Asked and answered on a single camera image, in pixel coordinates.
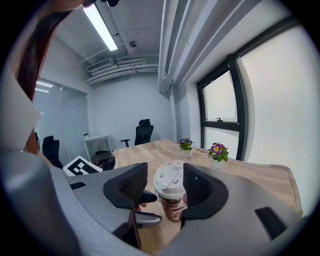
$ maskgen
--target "air vent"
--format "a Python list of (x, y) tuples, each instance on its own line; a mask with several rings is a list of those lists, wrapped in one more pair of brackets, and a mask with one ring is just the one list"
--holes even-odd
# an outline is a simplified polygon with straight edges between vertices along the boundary
[(107, 68), (107, 67), (112, 66), (113, 63), (114, 63), (114, 60), (113, 60), (112, 58), (106, 58), (106, 59), (101, 60), (101, 61), (99, 61), (99, 62), (97, 62), (97, 63), (95, 63), (95, 64), (93, 64), (93, 65), (91, 65), (91, 66), (88, 66), (88, 67), (86, 68), (86, 70), (87, 70), (88, 72), (98, 71), (98, 70), (100, 70), (100, 69), (103, 69), (103, 68)]

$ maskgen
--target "frosted glass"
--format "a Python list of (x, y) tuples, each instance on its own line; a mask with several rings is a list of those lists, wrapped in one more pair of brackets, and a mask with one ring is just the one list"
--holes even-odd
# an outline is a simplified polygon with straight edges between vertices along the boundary
[(205, 117), (208, 121), (221, 118), (225, 122), (237, 122), (235, 91), (230, 71), (224, 73), (203, 89)]
[(69, 161), (78, 156), (88, 160), (83, 143), (89, 133), (87, 95), (63, 87), (62, 90), (62, 137)]
[(204, 127), (204, 148), (209, 149), (213, 143), (222, 143), (228, 148), (229, 157), (236, 159), (239, 142), (239, 132), (212, 127)]
[(304, 214), (320, 188), (320, 59), (301, 26), (241, 57), (252, 88), (247, 160), (292, 170)]
[(68, 163), (68, 159), (63, 146), (61, 134), (61, 87), (57, 85), (54, 85), (51, 88), (39, 86), (39, 88), (40, 87), (41, 89), (49, 91), (48, 93), (35, 91), (33, 98), (33, 104), (41, 113), (41, 116), (34, 128), (34, 131), (37, 133), (40, 141), (40, 151), (42, 152), (44, 138), (53, 136), (54, 140), (58, 140), (60, 142), (59, 160), (62, 165), (66, 165)]

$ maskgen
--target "office chair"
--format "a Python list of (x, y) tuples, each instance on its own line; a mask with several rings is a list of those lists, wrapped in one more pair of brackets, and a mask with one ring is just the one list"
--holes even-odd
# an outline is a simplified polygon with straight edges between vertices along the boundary
[[(150, 125), (150, 119), (140, 120), (139, 126), (135, 128), (135, 141), (134, 145), (140, 145), (150, 142), (154, 126)], [(121, 142), (125, 142), (126, 147), (129, 147), (128, 141), (130, 139), (123, 139)]]
[(55, 166), (60, 169), (63, 168), (59, 160), (59, 140), (54, 140), (53, 136), (48, 136), (43, 139), (42, 151), (43, 155)]

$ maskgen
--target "paper coffee cup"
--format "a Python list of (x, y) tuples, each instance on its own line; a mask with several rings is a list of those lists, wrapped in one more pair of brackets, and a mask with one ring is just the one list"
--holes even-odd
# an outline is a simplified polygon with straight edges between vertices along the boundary
[(173, 222), (179, 221), (179, 214), (187, 208), (183, 201), (183, 195), (186, 193), (183, 178), (184, 162), (182, 160), (162, 164), (153, 177), (154, 190), (165, 216)]

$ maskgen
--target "small white table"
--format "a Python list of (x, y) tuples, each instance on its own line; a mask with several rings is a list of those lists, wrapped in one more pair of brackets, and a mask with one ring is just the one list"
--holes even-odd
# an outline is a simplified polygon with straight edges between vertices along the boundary
[(88, 151), (87, 143), (93, 143), (93, 142), (104, 141), (104, 140), (107, 141), (111, 156), (113, 157), (114, 155), (112, 153), (112, 147), (111, 147), (110, 136), (109, 135), (88, 136), (88, 137), (83, 139), (85, 152), (86, 152), (86, 155), (87, 155), (87, 157), (88, 157), (90, 162), (91, 162), (91, 156), (90, 156), (89, 151)]

